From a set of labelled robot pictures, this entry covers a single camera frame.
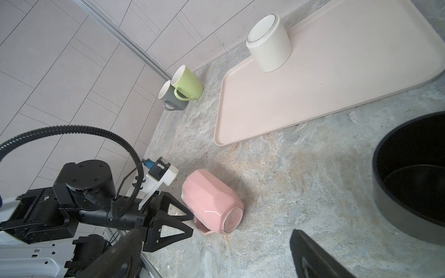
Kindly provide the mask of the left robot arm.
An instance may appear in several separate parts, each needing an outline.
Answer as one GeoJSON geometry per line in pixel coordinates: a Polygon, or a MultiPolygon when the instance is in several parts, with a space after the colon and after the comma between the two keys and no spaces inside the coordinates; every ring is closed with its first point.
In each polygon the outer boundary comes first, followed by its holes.
{"type": "Polygon", "coordinates": [[[103,161],[67,163],[53,186],[2,209],[1,276],[135,278],[141,253],[192,236],[193,215],[167,192],[120,196],[103,161]]]}

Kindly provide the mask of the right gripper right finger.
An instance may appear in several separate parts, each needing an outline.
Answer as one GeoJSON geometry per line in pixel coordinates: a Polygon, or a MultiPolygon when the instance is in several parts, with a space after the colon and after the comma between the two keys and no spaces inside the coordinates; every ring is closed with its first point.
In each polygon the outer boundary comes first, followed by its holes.
{"type": "Polygon", "coordinates": [[[298,278],[355,277],[302,230],[293,230],[290,250],[298,278]]]}

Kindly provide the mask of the light green mug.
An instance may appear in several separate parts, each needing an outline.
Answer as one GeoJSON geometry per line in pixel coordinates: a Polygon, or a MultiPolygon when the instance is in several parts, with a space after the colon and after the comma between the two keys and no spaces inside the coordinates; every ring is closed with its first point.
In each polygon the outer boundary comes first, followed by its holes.
{"type": "Polygon", "coordinates": [[[175,88],[175,97],[181,101],[197,100],[203,94],[203,87],[198,78],[186,65],[182,65],[175,72],[171,85],[175,88]]]}

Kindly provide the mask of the white mug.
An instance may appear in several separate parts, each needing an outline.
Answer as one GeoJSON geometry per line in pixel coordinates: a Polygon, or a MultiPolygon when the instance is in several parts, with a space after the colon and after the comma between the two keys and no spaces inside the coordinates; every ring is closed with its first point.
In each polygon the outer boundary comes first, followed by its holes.
{"type": "Polygon", "coordinates": [[[264,73],[270,73],[287,62],[292,44],[281,18],[270,14],[257,22],[248,33],[246,46],[264,73]]]}

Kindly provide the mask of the pink mug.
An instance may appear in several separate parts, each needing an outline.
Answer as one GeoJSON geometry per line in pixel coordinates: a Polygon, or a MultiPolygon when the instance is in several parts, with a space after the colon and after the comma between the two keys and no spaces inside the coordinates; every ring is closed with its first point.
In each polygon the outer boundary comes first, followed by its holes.
{"type": "Polygon", "coordinates": [[[205,169],[196,170],[187,177],[181,198],[194,215],[197,230],[204,235],[228,235],[241,223],[245,209],[241,199],[205,169]]]}

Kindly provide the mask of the grey mug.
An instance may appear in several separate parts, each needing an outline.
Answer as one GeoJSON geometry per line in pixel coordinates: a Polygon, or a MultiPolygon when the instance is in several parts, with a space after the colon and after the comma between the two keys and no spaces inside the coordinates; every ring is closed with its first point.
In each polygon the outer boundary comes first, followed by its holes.
{"type": "Polygon", "coordinates": [[[171,81],[166,81],[159,91],[158,98],[163,102],[163,107],[167,111],[183,111],[188,101],[179,100],[174,94],[175,88],[171,85],[171,81]]]}

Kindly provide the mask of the black mug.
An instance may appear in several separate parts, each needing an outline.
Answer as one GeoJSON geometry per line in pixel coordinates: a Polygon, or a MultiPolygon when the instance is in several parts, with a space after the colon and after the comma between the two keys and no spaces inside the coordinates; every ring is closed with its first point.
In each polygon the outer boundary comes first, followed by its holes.
{"type": "Polygon", "coordinates": [[[424,242],[445,244],[445,113],[391,130],[372,160],[374,202],[384,218],[424,242]]]}

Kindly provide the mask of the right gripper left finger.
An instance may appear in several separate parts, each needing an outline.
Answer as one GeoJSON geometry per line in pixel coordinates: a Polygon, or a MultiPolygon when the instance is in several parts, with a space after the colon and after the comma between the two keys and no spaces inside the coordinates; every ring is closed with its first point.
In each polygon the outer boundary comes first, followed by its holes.
{"type": "Polygon", "coordinates": [[[140,231],[131,230],[75,278],[139,278],[142,246],[140,231]]]}

